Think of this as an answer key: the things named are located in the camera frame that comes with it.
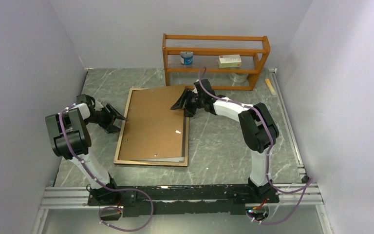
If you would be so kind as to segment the landscape photo print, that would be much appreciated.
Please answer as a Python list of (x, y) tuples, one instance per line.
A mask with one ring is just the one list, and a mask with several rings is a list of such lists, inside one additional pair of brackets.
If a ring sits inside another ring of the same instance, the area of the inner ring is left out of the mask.
[(149, 131), (139, 160), (151, 162), (184, 162), (188, 155), (189, 118), (178, 117)]

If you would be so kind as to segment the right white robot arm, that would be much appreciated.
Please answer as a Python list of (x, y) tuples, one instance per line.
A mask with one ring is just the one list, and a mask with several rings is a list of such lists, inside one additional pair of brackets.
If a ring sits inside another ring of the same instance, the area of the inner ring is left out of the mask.
[(204, 109), (240, 124), (244, 141), (251, 151), (248, 196), (254, 202), (261, 202), (273, 191), (270, 180), (271, 152), (280, 134), (269, 110), (263, 103), (244, 104), (216, 95), (207, 79), (195, 82), (194, 87), (194, 90), (185, 89), (170, 109), (182, 110), (185, 117), (193, 117), (198, 109)]

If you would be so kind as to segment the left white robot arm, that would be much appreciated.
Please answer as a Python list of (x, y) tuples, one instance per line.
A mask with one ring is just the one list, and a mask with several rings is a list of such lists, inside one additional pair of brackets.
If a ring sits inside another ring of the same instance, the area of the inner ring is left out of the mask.
[(108, 205), (119, 200), (120, 191), (108, 171), (90, 152), (92, 140), (87, 124), (97, 124), (106, 133), (114, 134), (120, 132), (120, 127), (114, 124), (116, 120), (125, 121), (126, 117), (109, 103), (102, 104), (86, 94), (78, 95), (76, 103), (45, 118), (55, 155), (77, 166), (90, 183), (90, 196)]

